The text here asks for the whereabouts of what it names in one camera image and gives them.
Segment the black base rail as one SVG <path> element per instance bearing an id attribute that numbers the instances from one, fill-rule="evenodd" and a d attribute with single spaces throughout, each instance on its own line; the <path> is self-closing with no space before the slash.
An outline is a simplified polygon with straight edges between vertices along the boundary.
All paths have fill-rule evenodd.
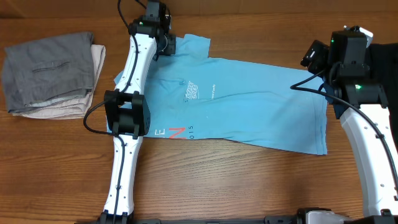
<path id="1" fill-rule="evenodd" d="M 130 216 L 101 214 L 99 219 L 78 224 L 305 224 L 298 215 L 266 216 L 260 219 L 220 219 L 220 220 L 160 220 L 133 219 Z"/>

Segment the folded grey trousers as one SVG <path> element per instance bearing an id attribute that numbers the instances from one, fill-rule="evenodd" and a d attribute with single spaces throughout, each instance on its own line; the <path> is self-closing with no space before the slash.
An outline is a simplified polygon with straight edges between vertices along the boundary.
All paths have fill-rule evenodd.
<path id="1" fill-rule="evenodd" d="M 7 111 L 31 111 L 90 92 L 93 38 L 78 32 L 6 47 L 1 82 Z"/>

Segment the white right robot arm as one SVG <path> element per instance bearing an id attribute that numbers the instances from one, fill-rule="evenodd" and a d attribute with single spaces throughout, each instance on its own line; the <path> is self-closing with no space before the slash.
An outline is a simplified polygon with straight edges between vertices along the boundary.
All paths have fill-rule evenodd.
<path id="1" fill-rule="evenodd" d="M 333 106 L 356 161 L 363 194 L 363 218 L 352 219 L 324 208 L 298 210 L 295 223 L 397 223 L 397 149 L 382 84 L 365 62 L 373 33 L 344 27 L 331 34 L 330 44 L 315 40 L 301 61 L 319 89 L 291 89 L 324 96 Z"/>

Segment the black garment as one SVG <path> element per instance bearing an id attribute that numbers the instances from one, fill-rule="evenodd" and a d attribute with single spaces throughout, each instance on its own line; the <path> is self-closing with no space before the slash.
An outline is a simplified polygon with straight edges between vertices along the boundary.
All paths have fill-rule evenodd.
<path id="1" fill-rule="evenodd" d="M 397 43 L 371 44 L 369 59 L 373 74 L 386 92 L 391 131 L 397 147 Z"/>

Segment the folded beige garment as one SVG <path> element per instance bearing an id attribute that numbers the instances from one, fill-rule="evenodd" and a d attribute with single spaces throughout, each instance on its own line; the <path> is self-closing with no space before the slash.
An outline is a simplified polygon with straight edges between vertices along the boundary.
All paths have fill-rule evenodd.
<path id="1" fill-rule="evenodd" d="M 93 101 L 93 94 L 102 71 L 106 57 L 104 45 L 93 44 L 91 53 L 94 65 L 94 87 L 83 98 L 74 98 L 45 108 L 34 109 L 28 112 L 13 113 L 13 116 L 22 116 L 33 119 L 80 119 L 83 118 Z"/>

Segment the light blue printed t-shirt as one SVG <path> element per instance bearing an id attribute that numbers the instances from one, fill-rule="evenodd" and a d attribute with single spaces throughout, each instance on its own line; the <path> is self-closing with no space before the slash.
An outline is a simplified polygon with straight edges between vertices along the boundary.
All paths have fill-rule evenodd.
<path id="1" fill-rule="evenodd" d="M 209 57 L 210 39 L 187 34 L 150 65 L 150 138 L 228 139 L 325 155 L 322 84 L 305 70 Z"/>

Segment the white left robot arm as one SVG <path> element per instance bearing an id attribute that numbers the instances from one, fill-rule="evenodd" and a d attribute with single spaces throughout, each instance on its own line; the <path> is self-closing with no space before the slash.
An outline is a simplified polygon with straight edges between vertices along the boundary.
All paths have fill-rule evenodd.
<path id="1" fill-rule="evenodd" d="M 175 53 L 175 35 L 170 34 L 172 16 L 168 7 L 148 0 L 144 15 L 127 25 L 129 54 L 123 74 L 113 91 L 104 94 L 114 159 L 111 185 L 98 223 L 130 223 L 134 212 L 133 189 L 137 156 L 149 132 L 150 111 L 144 96 L 152 61 Z"/>

